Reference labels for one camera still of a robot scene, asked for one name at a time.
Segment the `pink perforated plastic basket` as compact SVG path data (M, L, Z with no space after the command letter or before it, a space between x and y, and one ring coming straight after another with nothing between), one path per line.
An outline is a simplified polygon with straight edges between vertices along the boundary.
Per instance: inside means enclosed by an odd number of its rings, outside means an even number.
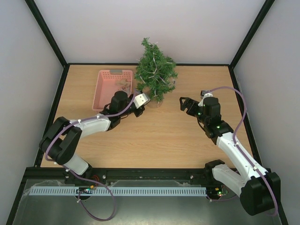
M133 71L124 69L100 70L98 73L96 89L93 99L92 110L100 112L104 106L111 102L111 98L121 86L116 85L117 80L127 79L131 81L131 91L133 83Z

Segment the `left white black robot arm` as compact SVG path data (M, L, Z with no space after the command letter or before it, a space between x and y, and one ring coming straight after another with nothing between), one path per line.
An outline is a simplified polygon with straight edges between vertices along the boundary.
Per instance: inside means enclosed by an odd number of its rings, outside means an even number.
M130 96L124 91L115 92L111 102L95 116L68 120L59 117L47 130L39 143L46 161L54 162L78 176L87 178L92 166L76 154L81 138L114 129L121 119L130 114L142 115L150 98L145 93L134 93Z

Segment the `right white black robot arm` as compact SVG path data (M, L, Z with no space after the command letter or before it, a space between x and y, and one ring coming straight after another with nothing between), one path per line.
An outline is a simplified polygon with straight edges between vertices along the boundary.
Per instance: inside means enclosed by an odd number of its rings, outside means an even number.
M206 136L231 160L235 170L223 161L205 164L205 180L221 182L240 199L244 210L251 216L271 209L278 210L281 181L275 172L268 172L247 152L234 136L228 123L221 119L221 106L217 98L207 94L201 102L180 97L180 109L197 119Z

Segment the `round wooden tree base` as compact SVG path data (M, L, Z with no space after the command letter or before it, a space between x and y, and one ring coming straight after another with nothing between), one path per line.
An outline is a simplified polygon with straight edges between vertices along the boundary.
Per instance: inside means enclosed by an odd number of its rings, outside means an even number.
M146 106L149 108L159 108L163 101L151 100Z

